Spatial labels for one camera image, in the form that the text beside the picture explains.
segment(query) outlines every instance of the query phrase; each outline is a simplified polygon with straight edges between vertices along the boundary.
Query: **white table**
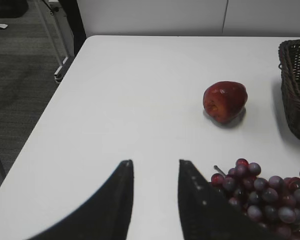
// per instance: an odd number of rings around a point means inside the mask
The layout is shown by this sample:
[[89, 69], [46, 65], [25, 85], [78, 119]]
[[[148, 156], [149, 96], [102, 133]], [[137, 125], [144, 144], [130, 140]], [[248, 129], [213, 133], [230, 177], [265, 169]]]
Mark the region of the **white table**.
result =
[[[0, 188], [0, 240], [28, 238], [89, 198], [121, 160], [134, 162], [129, 240], [181, 240], [179, 159], [204, 176], [237, 158], [262, 176], [297, 176], [300, 141], [280, 94], [285, 38], [93, 36], [87, 39]], [[246, 86], [234, 128], [203, 116], [218, 81]]]

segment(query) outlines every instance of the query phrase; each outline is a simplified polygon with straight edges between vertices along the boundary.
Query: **apple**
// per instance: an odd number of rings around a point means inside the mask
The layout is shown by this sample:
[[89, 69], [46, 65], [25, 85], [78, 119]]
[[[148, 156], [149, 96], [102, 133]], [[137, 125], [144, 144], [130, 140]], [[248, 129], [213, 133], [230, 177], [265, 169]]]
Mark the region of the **apple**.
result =
[[203, 107], [218, 123], [226, 124], [238, 116], [247, 99], [248, 95], [243, 84], [235, 81], [219, 81], [205, 90]]

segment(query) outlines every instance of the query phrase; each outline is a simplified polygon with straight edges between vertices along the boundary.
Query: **white wall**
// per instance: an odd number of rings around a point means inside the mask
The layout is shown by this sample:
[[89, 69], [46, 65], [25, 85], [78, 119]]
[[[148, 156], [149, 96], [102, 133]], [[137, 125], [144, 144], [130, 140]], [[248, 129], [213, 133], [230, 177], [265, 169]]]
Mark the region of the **white wall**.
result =
[[91, 35], [220, 36], [227, 0], [77, 0]]
[[300, 37], [300, 0], [77, 0], [91, 35]]
[[223, 34], [300, 37], [300, 0], [229, 0]]

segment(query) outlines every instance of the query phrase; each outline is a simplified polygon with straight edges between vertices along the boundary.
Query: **floor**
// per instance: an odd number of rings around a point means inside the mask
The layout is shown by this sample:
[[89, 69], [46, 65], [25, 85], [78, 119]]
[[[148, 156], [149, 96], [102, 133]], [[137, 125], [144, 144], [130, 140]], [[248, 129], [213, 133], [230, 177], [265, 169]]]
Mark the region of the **floor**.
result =
[[[27, 1], [24, 16], [0, 19], [8, 24], [0, 30], [0, 159], [6, 173], [58, 87], [57, 60], [34, 0]], [[46, 17], [51, 18], [49, 11]]]

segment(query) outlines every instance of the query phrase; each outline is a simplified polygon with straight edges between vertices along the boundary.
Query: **wicker basket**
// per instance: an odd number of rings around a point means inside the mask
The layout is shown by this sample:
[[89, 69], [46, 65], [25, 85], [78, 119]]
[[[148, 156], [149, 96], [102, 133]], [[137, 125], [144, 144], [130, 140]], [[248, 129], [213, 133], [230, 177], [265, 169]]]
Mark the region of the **wicker basket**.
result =
[[282, 42], [279, 59], [286, 121], [291, 132], [300, 139], [300, 40]]

